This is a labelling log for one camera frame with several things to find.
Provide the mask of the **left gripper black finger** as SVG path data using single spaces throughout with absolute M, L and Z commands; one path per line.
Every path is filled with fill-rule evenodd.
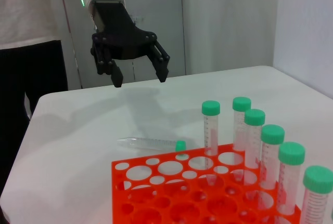
M 156 71 L 157 78 L 161 83 L 164 83 L 169 73 L 168 63 L 170 56 L 158 41 L 153 41 L 149 46 L 147 57 Z
M 116 62 L 112 59 L 111 49 L 105 44 L 93 41 L 91 54 L 94 57 L 97 73 L 110 75 L 114 87 L 120 88 L 123 83 L 123 74 Z

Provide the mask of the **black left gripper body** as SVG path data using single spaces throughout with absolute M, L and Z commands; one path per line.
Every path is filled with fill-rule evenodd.
M 122 3 L 96 2 L 93 54 L 97 60 L 158 59 L 157 37 L 138 28 Z

